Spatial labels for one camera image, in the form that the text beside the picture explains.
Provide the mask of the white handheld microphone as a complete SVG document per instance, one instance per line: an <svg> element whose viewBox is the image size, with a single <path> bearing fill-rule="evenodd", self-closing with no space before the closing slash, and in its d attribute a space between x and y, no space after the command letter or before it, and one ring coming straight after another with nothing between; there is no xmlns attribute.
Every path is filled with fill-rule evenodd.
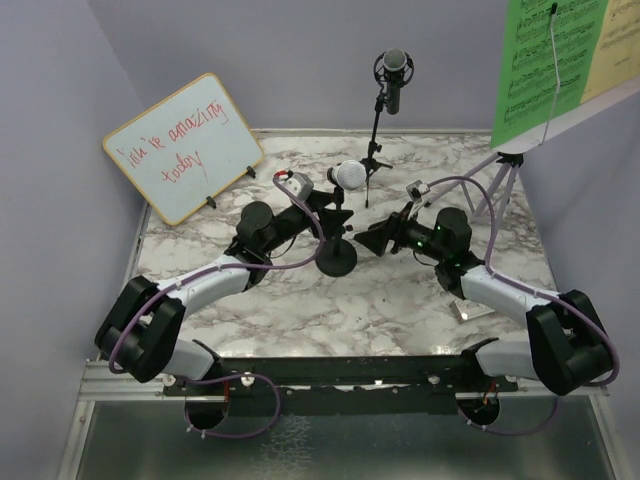
<svg viewBox="0 0 640 480"><path fill-rule="evenodd" d="M347 160L327 172L328 180L345 191L355 191L363 187L367 180L366 168L359 161Z"/></svg>

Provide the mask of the black round-base mic stand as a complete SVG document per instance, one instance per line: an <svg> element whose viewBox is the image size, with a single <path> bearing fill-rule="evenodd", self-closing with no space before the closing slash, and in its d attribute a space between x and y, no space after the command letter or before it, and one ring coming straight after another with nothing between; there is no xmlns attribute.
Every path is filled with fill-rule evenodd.
<svg viewBox="0 0 640 480"><path fill-rule="evenodd" d="M337 186L334 187L334 191L345 194L344 190ZM345 233L353 230L353 227L346 223L344 227L347 229ZM315 259L317 268L324 275L334 278L343 277L352 272L357 264L355 247L344 239L343 235L341 238L325 240Z"/></svg>

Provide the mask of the black tripod mic stand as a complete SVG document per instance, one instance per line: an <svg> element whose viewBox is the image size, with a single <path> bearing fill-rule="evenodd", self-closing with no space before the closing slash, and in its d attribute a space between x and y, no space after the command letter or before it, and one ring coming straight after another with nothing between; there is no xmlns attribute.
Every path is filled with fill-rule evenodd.
<svg viewBox="0 0 640 480"><path fill-rule="evenodd" d="M385 106L385 92L384 88L381 88L379 94L376 97L375 105L374 105L374 121L371 132L371 138L368 143L367 156L363 158L360 163L365 167L366 180L365 180L365 207L369 207L369 193L370 193L370 180L371 177L381 168L384 169L392 169L393 166L387 163L379 162L374 158L374 155L380 153L382 150L382 145L379 144L376 140L378 133L378 126L380 115Z"/></svg>

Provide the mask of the black condenser microphone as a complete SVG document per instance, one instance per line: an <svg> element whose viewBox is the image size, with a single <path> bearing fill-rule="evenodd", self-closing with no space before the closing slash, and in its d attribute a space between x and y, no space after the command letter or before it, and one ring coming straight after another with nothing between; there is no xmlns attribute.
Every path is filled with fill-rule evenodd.
<svg viewBox="0 0 640 480"><path fill-rule="evenodd" d="M399 48L391 48L380 54L373 66L376 83L381 87L383 102L389 115L396 115L400 109L401 89L414 75L411 56Z"/></svg>

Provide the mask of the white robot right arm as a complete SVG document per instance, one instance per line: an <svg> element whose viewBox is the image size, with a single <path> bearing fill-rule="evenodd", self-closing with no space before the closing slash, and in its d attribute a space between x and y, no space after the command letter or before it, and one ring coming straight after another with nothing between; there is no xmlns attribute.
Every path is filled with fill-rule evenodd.
<svg viewBox="0 0 640 480"><path fill-rule="evenodd" d="M613 349L589 297L537 290L490 270L470 249L472 229L457 208L440 210L433 227L420 224L404 208L356 234L377 256L408 248L435 261L440 286L452 295L484 305L518 322L524 340L490 340L472 347L474 358L459 367L461 383L481 391L495 377L541 382L566 395L613 371Z"/></svg>

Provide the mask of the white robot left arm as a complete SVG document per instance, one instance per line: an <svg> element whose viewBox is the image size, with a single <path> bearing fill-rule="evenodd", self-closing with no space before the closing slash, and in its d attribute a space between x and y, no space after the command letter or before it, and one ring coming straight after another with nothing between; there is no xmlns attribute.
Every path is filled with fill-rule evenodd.
<svg viewBox="0 0 640 480"><path fill-rule="evenodd" d="M225 297L244 293L275 269L270 254L304 231L319 244L344 229L353 211L338 207L331 194L313 190L301 201L274 213L261 201L241 212L236 234L218 259L182 276L153 282L131 279L99 328L95 344L114 374L128 373L141 383L160 374L186 379L206 395L220 385L216 353L179 338L183 321Z"/></svg>

